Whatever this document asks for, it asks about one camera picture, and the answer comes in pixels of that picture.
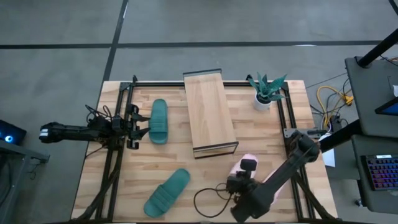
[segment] gray floor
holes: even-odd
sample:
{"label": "gray floor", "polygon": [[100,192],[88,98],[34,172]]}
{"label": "gray floor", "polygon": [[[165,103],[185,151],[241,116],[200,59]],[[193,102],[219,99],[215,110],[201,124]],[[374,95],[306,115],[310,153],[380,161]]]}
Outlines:
{"label": "gray floor", "polygon": [[[0,45],[111,43],[121,3],[0,0]],[[381,40],[397,28],[397,21],[387,0],[130,0],[119,42]],[[341,89],[346,75],[328,79],[345,73],[346,57],[372,47],[118,49],[109,79],[181,80],[182,72],[209,68],[222,68],[225,80],[242,80],[257,71],[269,78],[287,73],[288,79],[310,86],[310,103],[320,109],[317,88]],[[108,55],[109,49],[0,50],[0,119],[28,131],[25,146],[51,155],[34,180],[27,175],[13,223],[69,219],[86,143],[41,144],[37,136],[40,126],[51,121],[85,124],[84,104],[97,103]],[[394,55],[398,47],[385,53]],[[322,102],[330,93],[322,90]],[[357,118],[355,105],[340,113],[349,122]],[[314,121],[319,126],[320,117],[314,115]],[[350,150],[349,145],[339,149]],[[328,173],[340,218],[396,222],[397,215],[356,207],[356,182],[335,179],[334,169]]]}

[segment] wooden tabletop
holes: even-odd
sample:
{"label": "wooden tabletop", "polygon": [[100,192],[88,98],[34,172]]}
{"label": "wooden tabletop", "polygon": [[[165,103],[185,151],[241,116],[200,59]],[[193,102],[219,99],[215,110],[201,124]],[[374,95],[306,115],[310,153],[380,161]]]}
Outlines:
{"label": "wooden tabletop", "polygon": [[[310,105],[304,82],[288,81],[290,97],[298,128],[313,128]],[[116,107],[120,82],[104,82],[98,109],[107,105],[111,111]],[[140,114],[150,116],[152,103],[163,98],[169,110],[169,140],[165,145],[155,145],[148,135],[140,142],[136,151],[125,148],[118,196],[114,211],[114,222],[235,222],[229,212],[234,206],[230,202],[227,209],[216,218],[205,218],[193,207],[194,194],[203,188],[216,187],[226,182],[232,166],[247,153],[255,154],[259,165],[255,178],[263,181],[285,160],[284,142],[276,103],[269,111],[256,111],[252,102],[254,89],[251,87],[225,87],[229,112],[233,120],[234,135],[239,146],[234,155],[218,156],[194,160],[192,137],[185,92],[183,87],[141,87],[134,88],[132,102],[140,108]],[[285,118],[289,116],[285,106]],[[146,123],[139,123],[141,128]],[[99,148],[91,142],[87,153]],[[106,150],[91,155],[84,163],[80,184],[73,208],[72,218],[81,215],[100,189]],[[333,216],[337,216],[335,203],[330,190],[322,155],[314,163],[306,166],[310,188],[320,203]],[[150,218],[144,213],[144,204],[159,184],[164,183],[175,170],[184,168],[189,171],[191,181],[173,207],[160,218]],[[300,199],[305,210],[305,199],[300,191]],[[104,212],[108,209],[105,200]],[[197,198],[199,209],[208,215],[218,213],[225,201],[214,192],[203,192]],[[278,200],[271,210],[262,217],[247,222],[294,222],[297,221],[290,183],[283,186]]]}

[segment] blue light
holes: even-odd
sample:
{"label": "blue light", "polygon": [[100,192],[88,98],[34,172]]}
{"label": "blue light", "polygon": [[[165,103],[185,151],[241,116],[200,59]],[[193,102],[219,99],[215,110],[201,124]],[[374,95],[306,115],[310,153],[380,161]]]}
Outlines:
{"label": "blue light", "polygon": [[13,137],[12,136],[6,136],[6,138],[4,138],[4,140],[6,140],[6,142],[12,142]]}

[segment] green slide sandal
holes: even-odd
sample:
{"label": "green slide sandal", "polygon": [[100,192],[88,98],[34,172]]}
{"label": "green slide sandal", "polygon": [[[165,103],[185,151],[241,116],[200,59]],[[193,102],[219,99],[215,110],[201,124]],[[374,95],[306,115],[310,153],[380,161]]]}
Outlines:
{"label": "green slide sandal", "polygon": [[154,101],[149,127],[149,139],[155,144],[166,144],[169,130],[167,126],[167,103],[163,99]]}
{"label": "green slide sandal", "polygon": [[176,170],[164,184],[160,184],[144,205],[147,216],[156,218],[165,214],[174,204],[190,180],[185,169]]}

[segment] rgb keyboard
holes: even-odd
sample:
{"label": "rgb keyboard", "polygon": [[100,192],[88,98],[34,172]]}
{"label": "rgb keyboard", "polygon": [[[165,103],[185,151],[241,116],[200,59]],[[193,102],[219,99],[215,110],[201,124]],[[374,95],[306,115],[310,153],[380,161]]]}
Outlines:
{"label": "rgb keyboard", "polygon": [[373,190],[398,190],[398,155],[362,156]]}

